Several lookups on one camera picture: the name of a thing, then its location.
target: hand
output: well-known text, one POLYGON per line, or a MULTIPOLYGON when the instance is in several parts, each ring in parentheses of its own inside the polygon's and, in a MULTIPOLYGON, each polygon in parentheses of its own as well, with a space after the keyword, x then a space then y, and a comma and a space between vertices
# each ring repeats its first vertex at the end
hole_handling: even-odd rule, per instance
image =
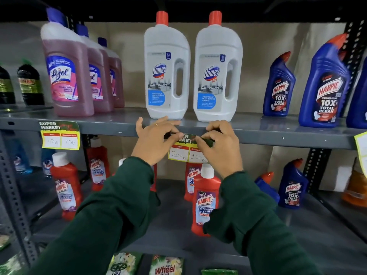
POLYGON ((155 123, 142 127, 143 118, 139 117, 136 122, 136 133, 138 141, 132 151, 131 156, 143 159, 150 166, 162 160, 169 152, 174 143, 181 139, 184 135, 175 127, 181 121, 168 121, 168 116, 160 118, 155 123), (173 132, 167 141, 164 141, 163 136, 167 132, 173 132))
POLYGON ((210 122, 206 130, 209 132, 201 137, 213 139, 215 141, 213 148, 210 148, 199 136, 196 136, 195 140, 198 148, 220 176, 224 179, 237 171, 243 171, 240 141, 229 122, 210 122))

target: white cap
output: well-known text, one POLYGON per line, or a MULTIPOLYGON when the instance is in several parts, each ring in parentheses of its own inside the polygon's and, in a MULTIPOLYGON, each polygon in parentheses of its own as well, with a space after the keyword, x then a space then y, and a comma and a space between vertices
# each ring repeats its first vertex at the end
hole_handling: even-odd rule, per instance
POLYGON ((119 167, 122 165, 122 163, 124 163, 124 160, 125 160, 126 158, 123 158, 123 159, 120 159, 119 160, 119 167))
POLYGON ((93 137, 91 139, 91 148, 99 148, 102 147, 102 141, 99 137, 93 137))
POLYGON ((52 160, 55 167, 65 166, 70 163, 70 161, 67 159, 67 153, 64 151, 54 153, 52 155, 52 160))
POLYGON ((201 165, 200 175, 205 179, 212 179, 214 177, 214 169, 210 164, 201 165))

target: dark green sleeve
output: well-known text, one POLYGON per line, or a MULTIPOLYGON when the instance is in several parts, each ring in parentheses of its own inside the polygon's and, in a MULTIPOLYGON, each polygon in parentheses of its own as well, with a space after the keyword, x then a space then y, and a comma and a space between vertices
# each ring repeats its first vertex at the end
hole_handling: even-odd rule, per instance
POLYGON ((105 275, 113 254, 145 234, 159 205, 149 190, 153 180, 146 162, 127 158, 100 192, 85 199, 28 275, 105 275))
POLYGON ((278 218, 276 203, 245 172, 234 173, 221 185, 224 206, 210 214, 204 232, 250 259, 254 275, 321 274, 278 218))

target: person's left hand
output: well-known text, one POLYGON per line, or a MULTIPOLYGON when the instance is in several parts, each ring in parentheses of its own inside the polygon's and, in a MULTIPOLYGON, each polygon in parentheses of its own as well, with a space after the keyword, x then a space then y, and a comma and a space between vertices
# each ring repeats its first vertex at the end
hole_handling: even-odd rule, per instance
POLYGON ((168 121, 168 116, 158 119, 155 123, 142 127, 143 118, 139 117, 136 122, 136 133, 138 141, 132 151, 131 156, 139 157, 153 166, 155 163, 169 152, 174 143, 181 139, 184 135, 175 127, 181 121, 168 121), (167 141, 164 141, 163 136, 167 132, 173 132, 167 141))

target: black bottle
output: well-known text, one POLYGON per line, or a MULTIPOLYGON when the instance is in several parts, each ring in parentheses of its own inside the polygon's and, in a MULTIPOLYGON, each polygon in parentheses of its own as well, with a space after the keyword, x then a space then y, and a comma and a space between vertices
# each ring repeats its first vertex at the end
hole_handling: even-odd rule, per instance
POLYGON ((13 85, 9 73, 0 66, 0 104, 15 104, 13 85))
POLYGON ((17 71, 22 96, 26 105, 44 105, 42 84, 38 71, 30 62, 23 59, 23 65, 17 71))

